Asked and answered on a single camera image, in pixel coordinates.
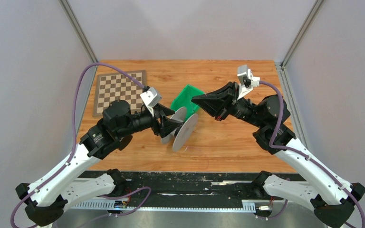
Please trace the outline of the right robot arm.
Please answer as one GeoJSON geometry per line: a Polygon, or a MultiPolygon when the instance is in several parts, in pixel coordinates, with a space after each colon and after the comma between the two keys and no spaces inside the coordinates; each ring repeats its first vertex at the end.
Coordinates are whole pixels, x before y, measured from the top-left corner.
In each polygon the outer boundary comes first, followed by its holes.
{"type": "Polygon", "coordinates": [[[230,82],[214,92],[192,98],[193,103],[217,121],[231,115],[256,126],[253,134],[256,143],[289,164],[307,181],[307,185],[297,184],[262,171],[252,185],[253,194],[261,199],[270,195],[299,204],[331,228],[348,225],[348,219],[358,210],[365,227],[365,214],[360,205],[365,187],[331,171],[285,126],[290,113],[279,91],[258,104],[245,99],[256,86],[257,83],[230,82]]]}

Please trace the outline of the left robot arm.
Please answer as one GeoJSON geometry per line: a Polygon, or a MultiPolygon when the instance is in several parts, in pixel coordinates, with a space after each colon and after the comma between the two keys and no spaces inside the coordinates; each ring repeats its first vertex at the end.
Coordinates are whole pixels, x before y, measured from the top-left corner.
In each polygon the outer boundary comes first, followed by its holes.
{"type": "Polygon", "coordinates": [[[131,113],[125,100],[113,101],[103,111],[103,117],[72,147],[71,153],[49,173],[27,184],[16,187],[16,193],[25,212],[36,226],[46,226],[74,205],[93,197],[113,194],[120,197],[126,192],[126,180],[117,169],[80,185],[73,181],[92,165],[103,160],[115,150],[123,150],[132,140],[133,134],[151,129],[162,138],[183,126],[187,109],[177,111],[161,104],[150,112],[145,106],[140,112],[131,113]]]}

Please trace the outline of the grey cable spool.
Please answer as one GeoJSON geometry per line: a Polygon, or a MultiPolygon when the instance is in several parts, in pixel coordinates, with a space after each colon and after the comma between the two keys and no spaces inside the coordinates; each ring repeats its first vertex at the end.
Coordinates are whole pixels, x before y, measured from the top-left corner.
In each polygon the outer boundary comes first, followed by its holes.
{"type": "Polygon", "coordinates": [[[195,126],[198,122],[198,114],[192,114],[186,121],[183,119],[187,115],[187,108],[181,107],[179,108],[174,115],[171,116],[172,120],[177,120],[183,123],[181,127],[178,127],[176,130],[172,131],[169,135],[164,138],[161,138],[161,144],[169,143],[173,138],[173,146],[172,150],[174,152],[179,151],[184,144],[188,141],[191,134],[193,133],[195,126]]]}

